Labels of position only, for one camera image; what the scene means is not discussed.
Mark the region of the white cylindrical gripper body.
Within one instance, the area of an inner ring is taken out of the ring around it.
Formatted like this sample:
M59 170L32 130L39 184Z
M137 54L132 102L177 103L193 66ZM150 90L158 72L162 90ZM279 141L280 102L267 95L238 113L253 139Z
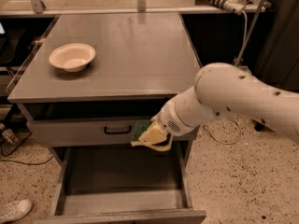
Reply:
M157 121L174 136L192 132L206 120L206 108L194 93L180 93L157 114Z

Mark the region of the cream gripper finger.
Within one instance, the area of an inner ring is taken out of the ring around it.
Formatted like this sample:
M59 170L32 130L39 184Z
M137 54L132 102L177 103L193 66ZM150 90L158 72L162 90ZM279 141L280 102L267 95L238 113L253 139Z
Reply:
M144 131L137 141L132 141L131 145L149 147L150 144L162 143L168 136L167 130L158 123L151 123L146 131Z
M155 151L165 152L171 149L172 142L173 142L173 135L169 134L165 141L158 144L150 144L149 148Z

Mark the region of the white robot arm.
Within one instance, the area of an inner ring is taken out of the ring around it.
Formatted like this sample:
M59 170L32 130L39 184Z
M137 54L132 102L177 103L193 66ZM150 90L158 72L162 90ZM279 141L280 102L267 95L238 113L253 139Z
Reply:
M230 114L247 116L299 141L298 93L267 85L231 64L211 63L199 70L190 88L167 101L158 114L135 124L131 145L167 151L175 136Z

